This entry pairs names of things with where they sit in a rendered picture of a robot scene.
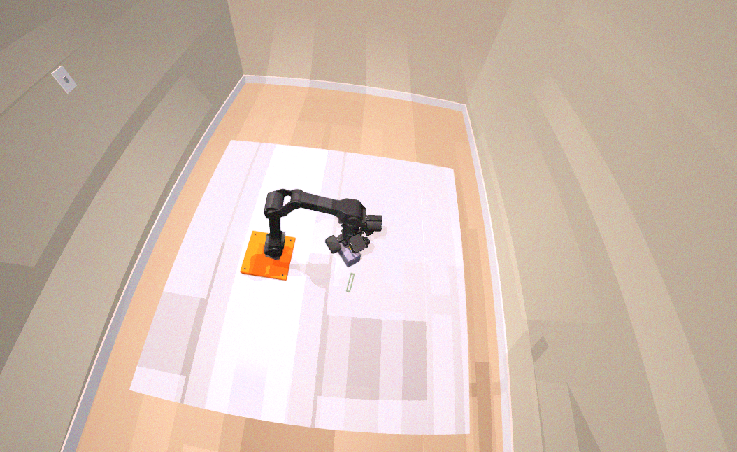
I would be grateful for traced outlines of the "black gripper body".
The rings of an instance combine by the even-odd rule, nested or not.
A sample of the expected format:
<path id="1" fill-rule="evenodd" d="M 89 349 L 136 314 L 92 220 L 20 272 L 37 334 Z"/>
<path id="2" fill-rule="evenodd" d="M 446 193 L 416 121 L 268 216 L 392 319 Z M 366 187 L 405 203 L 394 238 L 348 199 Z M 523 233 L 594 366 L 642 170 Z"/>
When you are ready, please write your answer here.
<path id="1" fill-rule="evenodd" d="M 365 232 L 366 233 L 366 236 L 370 236 L 371 234 L 374 233 L 374 231 L 364 231 L 364 228 L 359 228 L 359 230 L 357 232 L 351 234 L 351 233 L 347 233 L 347 231 L 345 231 L 345 229 L 342 229 L 341 230 L 342 235 L 337 236 L 337 237 L 335 237 L 334 235 L 328 236 L 324 240 L 324 242 L 325 242 L 325 244 L 327 246 L 327 249 L 329 249 L 330 253 L 331 254 L 334 254 L 334 253 L 337 253 L 337 252 L 339 252 L 341 250 L 341 245 L 339 243 L 342 243 L 344 246 L 348 245 L 348 243 L 345 242 L 345 239 L 346 239 L 347 236 L 349 236 L 349 238 L 351 238 L 352 236 L 354 236 L 354 235 L 356 235 L 356 234 L 358 234 L 360 232 L 361 232 L 361 234 L 364 234 L 364 232 Z"/>

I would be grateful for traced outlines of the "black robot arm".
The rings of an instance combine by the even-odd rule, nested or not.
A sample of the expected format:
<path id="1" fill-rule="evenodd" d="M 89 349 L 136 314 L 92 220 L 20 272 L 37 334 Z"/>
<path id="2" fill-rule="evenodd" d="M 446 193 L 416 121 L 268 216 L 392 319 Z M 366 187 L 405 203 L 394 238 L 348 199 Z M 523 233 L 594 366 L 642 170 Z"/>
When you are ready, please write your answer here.
<path id="1" fill-rule="evenodd" d="M 290 196 L 288 203 L 283 205 L 284 197 Z M 364 231 L 381 231 L 382 216 L 367 216 L 366 207 L 357 199 L 331 199 L 324 196 L 308 194 L 302 189 L 286 190 L 284 188 L 269 192 L 266 197 L 264 215 L 269 219 L 270 233 L 266 235 L 264 254 L 265 257 L 280 260 L 284 249 L 285 231 L 281 231 L 281 217 L 288 216 L 293 209 L 312 209 L 322 213 L 331 214 L 339 218 L 339 224 L 347 233 L 355 233 L 359 228 Z M 349 238 L 345 242 L 349 244 L 351 251 L 355 254 L 368 248 L 370 240 L 367 236 L 361 236 L 361 232 Z"/>

